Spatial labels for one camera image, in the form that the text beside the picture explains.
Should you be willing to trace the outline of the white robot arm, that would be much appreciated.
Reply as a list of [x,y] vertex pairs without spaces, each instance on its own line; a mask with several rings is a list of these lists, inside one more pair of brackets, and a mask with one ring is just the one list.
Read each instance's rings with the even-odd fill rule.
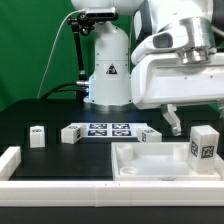
[[216,103],[224,117],[224,0],[71,0],[95,28],[91,108],[160,108],[175,135],[179,106]]

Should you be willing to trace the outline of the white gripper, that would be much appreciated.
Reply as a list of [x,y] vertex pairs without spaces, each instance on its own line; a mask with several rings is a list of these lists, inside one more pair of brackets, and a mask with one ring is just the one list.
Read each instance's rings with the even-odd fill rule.
[[182,65],[176,53],[148,55],[132,71],[131,90],[139,109],[163,105],[163,117],[173,135],[179,136],[182,129],[175,105],[224,99],[224,53],[212,55],[209,64],[191,65]]

